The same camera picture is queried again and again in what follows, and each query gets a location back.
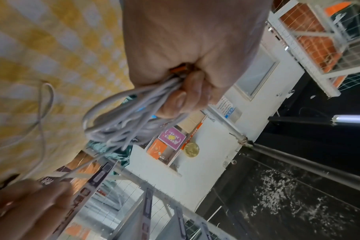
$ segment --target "window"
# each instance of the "window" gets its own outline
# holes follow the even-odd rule
[[[238,79],[235,88],[238,89],[245,98],[252,100],[277,64],[278,62],[266,49],[260,46],[253,63]]]

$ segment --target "orange box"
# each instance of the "orange box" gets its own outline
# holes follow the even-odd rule
[[[150,154],[153,158],[159,159],[159,157],[166,148],[167,145],[164,142],[160,141],[159,139],[156,139],[152,143],[152,145],[147,149],[147,153]]]

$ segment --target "poster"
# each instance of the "poster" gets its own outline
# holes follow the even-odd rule
[[[186,136],[174,127],[162,132],[158,139],[167,144],[170,148],[177,150]]]

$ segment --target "fluorescent light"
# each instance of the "fluorescent light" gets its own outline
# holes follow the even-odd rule
[[[360,123],[360,115],[335,115],[332,121],[334,123]]]

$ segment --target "pipe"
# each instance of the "pipe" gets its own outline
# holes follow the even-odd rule
[[[248,146],[253,150],[265,154],[267,156],[273,157],[277,160],[283,161],[285,163],[294,165],[306,171],[312,172],[324,178],[328,178],[332,181],[341,183],[348,187],[354,188],[360,191],[360,176],[350,174],[329,166],[325,166],[319,163],[312,162],[310,160],[297,157],[285,152],[281,152],[269,147],[265,147],[259,144],[254,144]]]

